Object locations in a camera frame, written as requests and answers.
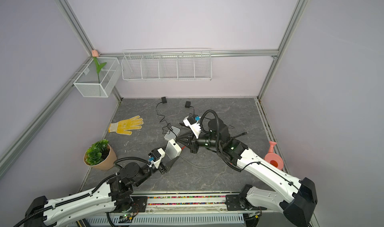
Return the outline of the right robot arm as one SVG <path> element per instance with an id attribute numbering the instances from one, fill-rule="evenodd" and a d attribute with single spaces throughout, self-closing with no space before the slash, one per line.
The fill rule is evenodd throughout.
<path id="1" fill-rule="evenodd" d="M 243 209 L 264 207 L 282 213 L 296 227 L 311 226 L 318 203 L 312 180 L 291 176 L 268 163 L 236 136 L 231 136 L 228 126 L 214 110 L 207 110 L 200 117 L 189 115 L 183 125 L 190 131 L 177 136 L 176 141 L 191 153 L 202 148 L 210 150 L 231 169 L 239 173 L 247 171 L 272 188 L 268 192 L 246 185 L 238 195 Z"/>

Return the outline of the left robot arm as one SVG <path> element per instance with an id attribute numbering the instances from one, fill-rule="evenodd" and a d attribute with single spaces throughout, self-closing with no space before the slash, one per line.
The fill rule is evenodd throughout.
<path id="1" fill-rule="evenodd" d="M 133 197 L 134 188 L 156 172 L 168 172 L 178 158 L 164 164 L 162 156 L 148 160 L 125 157 L 114 162 L 119 170 L 100 181 L 94 188 L 58 199 L 41 196 L 33 200 L 17 227 L 63 227 L 96 214 L 128 213 L 130 218 L 144 212 L 147 200 Z"/>

